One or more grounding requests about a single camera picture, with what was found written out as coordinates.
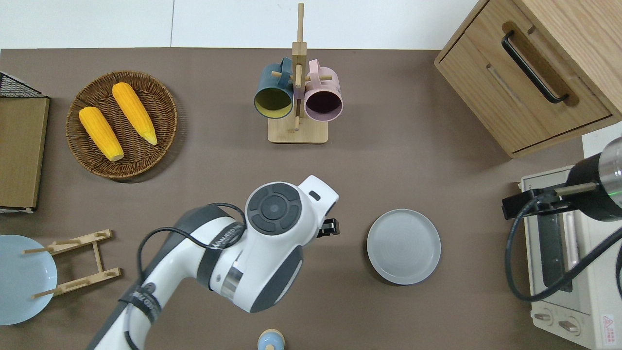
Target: wooden mug holder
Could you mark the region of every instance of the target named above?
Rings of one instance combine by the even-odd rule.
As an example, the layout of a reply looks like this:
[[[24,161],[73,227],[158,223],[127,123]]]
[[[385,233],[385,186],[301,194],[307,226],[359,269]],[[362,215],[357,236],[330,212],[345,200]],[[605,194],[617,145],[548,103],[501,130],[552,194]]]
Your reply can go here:
[[[90,286],[101,281],[109,280],[110,278],[121,276],[120,268],[116,267],[116,268],[112,268],[110,270],[104,271],[103,266],[101,264],[100,249],[97,246],[97,242],[99,242],[100,240],[111,238],[112,236],[113,236],[112,232],[106,229],[103,231],[80,236],[80,237],[70,239],[70,240],[54,241],[52,242],[52,244],[46,247],[43,247],[43,248],[24,250],[22,252],[24,254],[49,252],[52,255],[56,255],[56,254],[67,252],[69,250],[83,247],[85,245],[92,244],[93,250],[95,251],[95,262],[97,264],[97,269],[99,271],[98,273],[94,273],[92,275],[89,275],[83,278],[78,278],[73,281],[62,283],[60,285],[57,285],[56,288],[54,289],[50,289],[50,290],[42,291],[41,293],[34,294],[31,296],[31,298],[35,299],[35,298],[39,298],[41,296],[48,295],[48,294],[53,294],[53,296],[57,296],[57,295],[64,294],[68,291],[80,289],[82,287]]]
[[[326,143],[328,141],[328,123],[309,118],[303,105],[305,81],[307,76],[307,43],[302,41],[304,4],[298,4],[298,40],[292,43],[291,79],[294,83],[294,106],[292,111],[280,119],[268,119],[268,140],[272,143]],[[321,80],[331,79],[322,76]]]

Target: wooden base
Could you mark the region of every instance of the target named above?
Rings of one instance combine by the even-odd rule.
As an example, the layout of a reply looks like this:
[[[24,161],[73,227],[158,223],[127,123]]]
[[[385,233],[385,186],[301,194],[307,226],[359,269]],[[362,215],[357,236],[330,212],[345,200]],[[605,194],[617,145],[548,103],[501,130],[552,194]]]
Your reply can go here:
[[[292,110],[281,119],[268,120],[268,140],[272,143],[311,143],[319,144],[328,141],[328,123],[315,121],[306,115],[299,118],[298,130],[295,130],[296,116]]]
[[[24,254],[49,252],[52,255],[56,255],[56,254],[60,254],[63,252],[67,252],[69,250],[73,250],[73,249],[91,244],[93,246],[93,250],[95,251],[95,263],[97,264],[97,270],[99,271],[98,273],[94,273],[86,277],[78,278],[77,280],[59,284],[54,289],[50,289],[50,290],[42,291],[41,293],[34,294],[32,295],[32,298],[33,299],[39,298],[41,296],[48,295],[48,294],[54,294],[54,296],[56,296],[56,295],[66,293],[68,291],[82,288],[84,286],[88,286],[94,283],[109,280],[110,278],[113,278],[113,277],[121,276],[120,268],[116,267],[116,268],[112,268],[110,270],[104,271],[104,268],[101,264],[100,249],[97,246],[97,242],[99,242],[100,240],[111,238],[112,236],[113,236],[112,231],[106,229],[106,230],[102,230],[102,231],[95,232],[92,234],[80,236],[74,239],[54,241],[52,242],[52,244],[48,245],[47,247],[38,248],[38,249],[28,249],[28,250],[23,251],[22,253]]]

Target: wire basket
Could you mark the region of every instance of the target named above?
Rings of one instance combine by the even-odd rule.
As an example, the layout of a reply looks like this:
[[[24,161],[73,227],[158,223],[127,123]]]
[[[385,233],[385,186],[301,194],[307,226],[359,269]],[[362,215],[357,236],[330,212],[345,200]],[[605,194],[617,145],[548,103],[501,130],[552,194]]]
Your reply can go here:
[[[147,110],[158,144],[152,145],[132,127],[114,100],[112,87],[126,82]],[[101,110],[123,149],[123,158],[111,162],[97,148],[80,123],[82,108]],[[66,136],[76,160],[95,175],[125,180],[153,168],[168,152],[177,131],[177,106],[166,87],[148,74],[132,71],[112,72],[88,84],[74,99],[67,115]]]
[[[0,97],[47,97],[41,92],[20,82],[19,80],[0,72]]]

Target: dark green mug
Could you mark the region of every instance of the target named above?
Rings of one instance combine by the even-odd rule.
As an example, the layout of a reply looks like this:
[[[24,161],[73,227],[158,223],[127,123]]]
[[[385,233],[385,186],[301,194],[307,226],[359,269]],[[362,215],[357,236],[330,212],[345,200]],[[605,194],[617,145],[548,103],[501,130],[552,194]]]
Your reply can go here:
[[[281,73],[273,77],[272,72]],[[292,60],[284,57],[281,64],[269,64],[261,72],[259,87],[255,93],[255,109],[267,118],[278,119],[287,116],[294,106],[294,87],[290,83]]]

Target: drawer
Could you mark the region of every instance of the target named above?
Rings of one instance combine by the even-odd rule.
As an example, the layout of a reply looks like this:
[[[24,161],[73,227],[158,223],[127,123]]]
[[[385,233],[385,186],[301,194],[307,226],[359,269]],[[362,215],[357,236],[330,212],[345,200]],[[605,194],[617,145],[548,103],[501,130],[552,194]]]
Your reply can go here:
[[[544,88],[553,96],[568,95],[562,102],[548,101],[541,89],[519,68],[508,54],[501,41],[508,37],[508,43],[536,74]],[[570,65],[555,51],[542,32],[510,0],[491,0],[467,27],[465,35],[478,49],[492,72],[497,86],[505,90],[523,113],[538,121],[543,133],[540,141],[555,138],[585,125],[611,116],[610,111],[583,83]],[[513,115],[496,118],[515,118]]]
[[[508,154],[550,137],[540,119],[517,101],[465,35],[437,68]]]

